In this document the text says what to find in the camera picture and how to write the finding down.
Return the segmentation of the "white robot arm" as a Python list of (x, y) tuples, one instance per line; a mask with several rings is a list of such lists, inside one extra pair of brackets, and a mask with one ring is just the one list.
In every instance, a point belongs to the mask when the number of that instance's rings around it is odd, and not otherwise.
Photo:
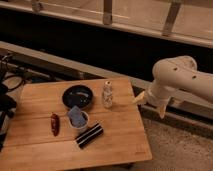
[(163, 119), (175, 90), (183, 89), (213, 103), (213, 74), (197, 70), (191, 56), (178, 56), (157, 61), (152, 69), (154, 80), (134, 99), (135, 104), (149, 103)]

